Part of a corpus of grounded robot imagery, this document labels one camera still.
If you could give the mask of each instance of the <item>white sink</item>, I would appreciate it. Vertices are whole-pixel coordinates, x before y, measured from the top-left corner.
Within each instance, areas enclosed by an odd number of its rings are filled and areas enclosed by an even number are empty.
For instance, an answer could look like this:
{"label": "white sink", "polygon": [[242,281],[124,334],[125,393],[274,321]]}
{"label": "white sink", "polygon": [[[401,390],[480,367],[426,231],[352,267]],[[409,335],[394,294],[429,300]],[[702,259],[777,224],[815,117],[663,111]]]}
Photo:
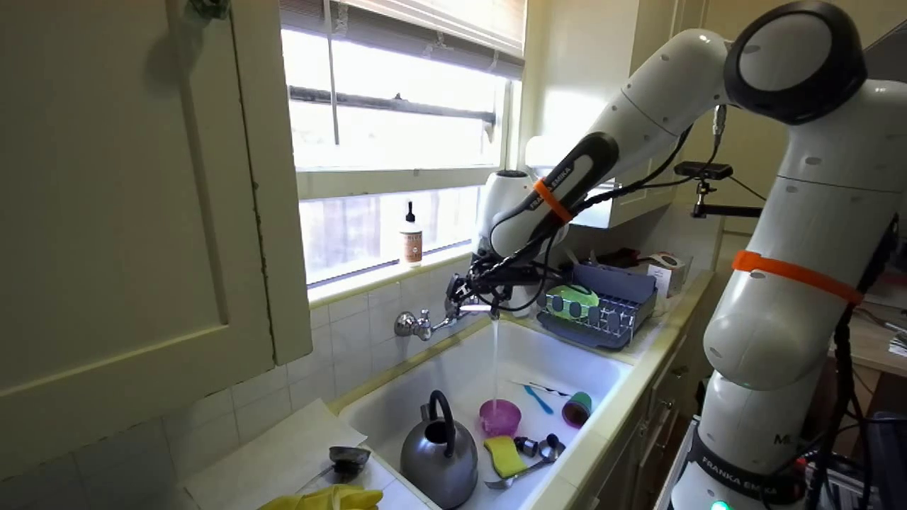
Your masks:
{"label": "white sink", "polygon": [[[510,400],[520,408],[522,421],[517,435],[543,439],[553,432],[567,446],[577,434],[577,429],[561,418],[567,398],[536,390],[554,410],[553,415],[547,415],[522,386],[509,381],[531,381],[569,394],[585,391],[597,407],[610,398],[612,390],[620,386],[630,369],[625,363],[505,320],[500,324],[498,342],[498,398]],[[479,406],[492,398],[493,379],[492,327],[487,326],[353,402],[340,412],[340,417],[367,435],[366,443],[394,469],[399,469],[400,448],[410,429],[421,419],[419,406],[428,402],[432,390],[440,389],[450,402],[453,418],[469,428],[479,450],[479,484],[461,508],[515,509],[545,473],[540,470],[526,476],[506,491],[493,491],[482,482],[499,478],[488,451],[482,446],[485,436],[478,424]],[[523,460],[531,465],[537,459],[536,456]]]}

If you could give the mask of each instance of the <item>window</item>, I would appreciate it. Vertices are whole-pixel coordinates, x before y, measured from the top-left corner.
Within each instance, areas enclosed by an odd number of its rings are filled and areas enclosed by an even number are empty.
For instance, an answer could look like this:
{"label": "window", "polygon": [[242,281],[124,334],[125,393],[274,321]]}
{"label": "window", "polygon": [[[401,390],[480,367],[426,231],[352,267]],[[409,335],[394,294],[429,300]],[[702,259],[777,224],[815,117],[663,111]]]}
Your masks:
{"label": "window", "polygon": [[468,242],[473,235],[480,187],[388,193],[301,201],[299,218],[306,276],[318,284],[360,270],[396,263],[406,203],[422,227],[423,251]]}
{"label": "window", "polygon": [[525,0],[280,0],[310,284],[466,243],[518,119]]}

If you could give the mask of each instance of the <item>green plate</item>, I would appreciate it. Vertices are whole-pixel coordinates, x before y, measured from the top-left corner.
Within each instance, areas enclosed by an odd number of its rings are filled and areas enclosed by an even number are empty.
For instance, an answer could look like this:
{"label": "green plate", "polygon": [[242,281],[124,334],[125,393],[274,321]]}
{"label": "green plate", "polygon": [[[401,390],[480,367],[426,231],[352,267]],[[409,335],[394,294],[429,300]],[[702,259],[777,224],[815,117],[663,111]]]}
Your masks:
{"label": "green plate", "polygon": [[[573,301],[580,303],[583,307],[597,307],[599,306],[599,297],[589,289],[581,285],[559,285],[548,291],[549,296],[560,296],[561,299],[564,299],[564,308],[561,311],[554,309],[551,299],[548,299],[548,306],[546,307],[548,311],[555,317],[560,317],[561,319],[576,319],[570,314],[570,305],[567,301]],[[589,315],[588,308],[580,309],[580,319],[584,319]]]}

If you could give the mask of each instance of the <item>blue dish rack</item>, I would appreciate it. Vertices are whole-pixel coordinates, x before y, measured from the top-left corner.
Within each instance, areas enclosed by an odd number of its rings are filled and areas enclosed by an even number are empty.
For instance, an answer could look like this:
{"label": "blue dish rack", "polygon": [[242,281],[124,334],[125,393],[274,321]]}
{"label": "blue dish rack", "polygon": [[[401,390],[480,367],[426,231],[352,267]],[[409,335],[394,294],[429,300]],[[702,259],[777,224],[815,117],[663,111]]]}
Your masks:
{"label": "blue dish rack", "polygon": [[[552,333],[591,348],[620,350],[633,340],[642,323],[655,309],[655,277],[610,266],[573,266],[573,282],[595,292],[599,306],[552,296],[538,298],[536,318]],[[567,310],[570,319],[550,312]]]}

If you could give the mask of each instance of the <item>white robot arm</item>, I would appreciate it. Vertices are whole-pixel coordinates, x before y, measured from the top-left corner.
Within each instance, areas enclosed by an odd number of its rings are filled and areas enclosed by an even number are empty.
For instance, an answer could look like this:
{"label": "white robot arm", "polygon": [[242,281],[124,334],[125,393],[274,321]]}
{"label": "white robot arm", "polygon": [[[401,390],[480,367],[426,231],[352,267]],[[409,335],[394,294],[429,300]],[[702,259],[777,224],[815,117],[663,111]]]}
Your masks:
{"label": "white robot arm", "polygon": [[510,298],[507,289],[538,283],[532,259],[588,203],[589,190],[682,141],[719,104],[789,125],[789,143],[747,246],[757,255],[736,266],[707,327],[705,352],[716,374],[672,502],[677,510],[715,502],[797,508],[802,491],[766,476],[795,452],[789,438],[803,424],[829,338],[859,299],[853,288],[907,187],[899,147],[907,85],[866,79],[844,11],[821,2],[783,5],[733,44],[706,30],[675,36],[545,178],[498,172],[489,179],[473,267],[448,298],[492,294],[500,303]]}

